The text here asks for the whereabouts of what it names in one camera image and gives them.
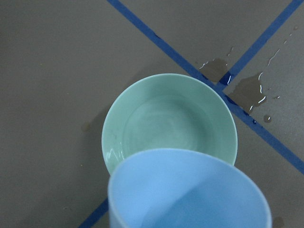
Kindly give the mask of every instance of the blue tape line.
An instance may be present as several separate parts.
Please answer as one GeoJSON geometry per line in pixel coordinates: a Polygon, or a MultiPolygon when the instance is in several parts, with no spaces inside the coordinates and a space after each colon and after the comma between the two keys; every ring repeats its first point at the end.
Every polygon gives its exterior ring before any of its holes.
{"type": "Polygon", "coordinates": [[[96,208],[92,214],[79,226],[79,228],[90,228],[92,227],[107,211],[109,210],[108,198],[106,198],[96,208]]]}
{"type": "Polygon", "coordinates": [[[284,24],[292,13],[303,3],[304,0],[293,0],[281,14],[270,24],[263,34],[253,43],[253,45],[243,54],[234,66],[222,77],[217,84],[220,90],[227,86],[227,77],[231,75],[230,82],[239,74],[247,63],[256,55],[256,53],[265,45],[265,43],[275,34],[275,32],[284,24]]]}

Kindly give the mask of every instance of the green bowl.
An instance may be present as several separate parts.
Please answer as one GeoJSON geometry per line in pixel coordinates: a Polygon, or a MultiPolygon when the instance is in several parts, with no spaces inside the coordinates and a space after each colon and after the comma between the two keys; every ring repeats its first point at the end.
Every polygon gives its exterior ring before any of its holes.
{"type": "Polygon", "coordinates": [[[220,96],[190,76],[159,74],[124,90],[111,106],[102,131],[111,174],[130,155],[156,148],[206,153],[234,165],[238,137],[220,96]]]}

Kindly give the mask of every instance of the wet spot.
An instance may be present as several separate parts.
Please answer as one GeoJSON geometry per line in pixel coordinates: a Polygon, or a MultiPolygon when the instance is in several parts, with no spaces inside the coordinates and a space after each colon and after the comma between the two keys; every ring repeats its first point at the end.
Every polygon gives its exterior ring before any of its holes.
{"type": "Polygon", "coordinates": [[[231,55],[231,52],[233,51],[233,49],[234,49],[234,46],[232,46],[232,47],[230,48],[230,51],[227,53],[227,56],[228,56],[228,57],[231,55]]]}
{"type": "Polygon", "coordinates": [[[82,126],[81,126],[81,130],[83,132],[87,132],[89,131],[91,128],[91,124],[89,122],[85,122],[82,126]]]}
{"type": "Polygon", "coordinates": [[[228,96],[243,110],[250,114],[254,107],[260,106],[266,101],[266,96],[262,92],[260,78],[263,72],[252,77],[242,79],[228,96]]]}
{"type": "Polygon", "coordinates": [[[227,65],[225,60],[215,58],[212,61],[205,62],[199,68],[199,71],[210,81],[216,83],[228,72],[227,65]]]}
{"type": "Polygon", "coordinates": [[[227,100],[230,102],[230,103],[232,103],[233,105],[237,105],[237,103],[235,103],[230,97],[228,97],[227,95],[226,95],[226,98],[227,98],[227,100]]]}
{"type": "Polygon", "coordinates": [[[264,122],[270,123],[271,122],[271,116],[270,115],[264,115],[264,122]]]}
{"type": "Polygon", "coordinates": [[[272,222],[272,228],[282,228],[284,227],[284,220],[282,217],[275,217],[272,222]]]}

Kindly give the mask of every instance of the gray floor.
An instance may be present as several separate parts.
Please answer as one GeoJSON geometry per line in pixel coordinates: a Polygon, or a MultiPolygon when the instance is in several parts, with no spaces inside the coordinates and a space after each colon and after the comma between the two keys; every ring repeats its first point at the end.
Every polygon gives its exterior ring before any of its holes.
{"type": "MultiPolygon", "coordinates": [[[[199,68],[231,67],[290,1],[122,3],[199,68]]],[[[267,101],[251,115],[302,160],[303,15],[304,4],[225,89],[263,71],[267,101]]],[[[146,76],[187,73],[106,1],[3,0],[0,50],[0,227],[78,227],[107,196],[100,136],[112,102],[146,76]]],[[[274,228],[303,227],[303,174],[234,118],[236,166],[265,194],[274,228]]]]}

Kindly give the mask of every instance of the cup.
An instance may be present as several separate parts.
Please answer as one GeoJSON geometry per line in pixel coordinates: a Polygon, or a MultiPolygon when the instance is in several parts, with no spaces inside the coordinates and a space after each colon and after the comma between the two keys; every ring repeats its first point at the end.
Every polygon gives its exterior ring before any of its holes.
{"type": "Polygon", "coordinates": [[[125,159],[108,185],[111,228],[271,228],[269,205],[234,166],[155,149],[125,159]]]}
{"type": "Polygon", "coordinates": [[[234,164],[237,131],[220,96],[190,76],[160,74],[123,91],[102,131],[102,151],[111,174],[128,156],[156,148],[203,152],[234,164]]]}

